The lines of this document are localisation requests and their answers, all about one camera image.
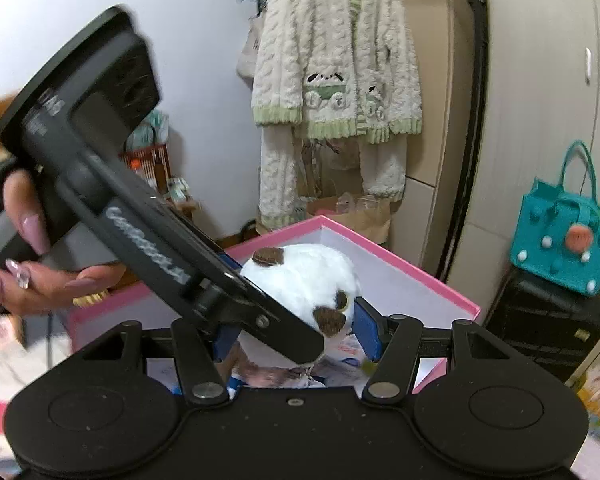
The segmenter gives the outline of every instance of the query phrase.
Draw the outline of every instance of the pajama set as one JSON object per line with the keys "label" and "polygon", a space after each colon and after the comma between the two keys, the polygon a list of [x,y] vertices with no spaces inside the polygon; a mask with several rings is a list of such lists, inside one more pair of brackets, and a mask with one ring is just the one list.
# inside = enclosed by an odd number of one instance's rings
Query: pajama set
{"label": "pajama set", "polygon": [[402,0],[268,0],[253,116],[262,129],[260,214],[291,220],[302,139],[352,139],[365,192],[400,200],[406,136],[422,130],[420,79]]}

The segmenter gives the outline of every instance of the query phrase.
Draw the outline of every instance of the black suitcase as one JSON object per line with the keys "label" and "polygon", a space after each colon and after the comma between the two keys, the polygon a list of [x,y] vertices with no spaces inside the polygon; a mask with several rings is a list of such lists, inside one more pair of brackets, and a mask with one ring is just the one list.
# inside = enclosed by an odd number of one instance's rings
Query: black suitcase
{"label": "black suitcase", "polygon": [[484,326],[566,381],[600,339],[600,294],[583,296],[512,267]]}

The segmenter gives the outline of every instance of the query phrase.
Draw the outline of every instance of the teal handbag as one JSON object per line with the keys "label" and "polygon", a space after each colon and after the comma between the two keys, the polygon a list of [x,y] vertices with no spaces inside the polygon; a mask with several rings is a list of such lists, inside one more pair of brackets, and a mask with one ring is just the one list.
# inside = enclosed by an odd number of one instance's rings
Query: teal handbag
{"label": "teal handbag", "polygon": [[[564,190],[564,172],[576,150],[587,158],[591,197]],[[593,296],[600,291],[600,206],[596,172],[584,142],[567,150],[558,185],[536,178],[522,199],[509,259],[520,269]]]}

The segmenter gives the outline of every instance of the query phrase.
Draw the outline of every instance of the blue gripper pad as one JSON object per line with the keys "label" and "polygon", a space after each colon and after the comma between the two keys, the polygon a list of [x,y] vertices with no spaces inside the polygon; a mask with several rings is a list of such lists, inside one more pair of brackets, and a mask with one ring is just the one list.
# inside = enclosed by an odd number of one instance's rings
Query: blue gripper pad
{"label": "blue gripper pad", "polygon": [[[218,256],[220,259],[226,263],[231,269],[239,270],[240,264],[236,262],[231,256],[227,253],[222,252],[219,253]],[[214,361],[222,361],[229,353],[229,350],[234,345],[235,340],[238,339],[240,335],[240,331],[242,329],[239,326],[234,325],[222,325],[218,330],[218,337],[213,342],[213,359]]]}
{"label": "blue gripper pad", "polygon": [[[358,338],[358,342],[362,349],[365,351],[366,357],[373,362],[377,362],[382,357],[384,352],[384,345],[379,336],[379,327],[377,321],[371,316],[371,314],[360,305],[362,298],[356,298],[353,312],[353,333]],[[371,307],[366,301],[367,309]],[[371,312],[375,312],[381,319],[380,314],[374,309]]]}

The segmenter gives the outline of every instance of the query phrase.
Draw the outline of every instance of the stuffed animal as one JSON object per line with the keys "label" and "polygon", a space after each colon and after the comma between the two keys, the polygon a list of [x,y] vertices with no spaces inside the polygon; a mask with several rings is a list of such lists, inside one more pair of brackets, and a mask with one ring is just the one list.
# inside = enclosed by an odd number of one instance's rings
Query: stuffed animal
{"label": "stuffed animal", "polygon": [[[320,332],[324,353],[350,332],[360,284],[351,261],[337,250],[319,244],[262,248],[241,274]],[[247,332],[238,343],[235,372],[250,386],[312,385],[314,363],[294,363]]]}

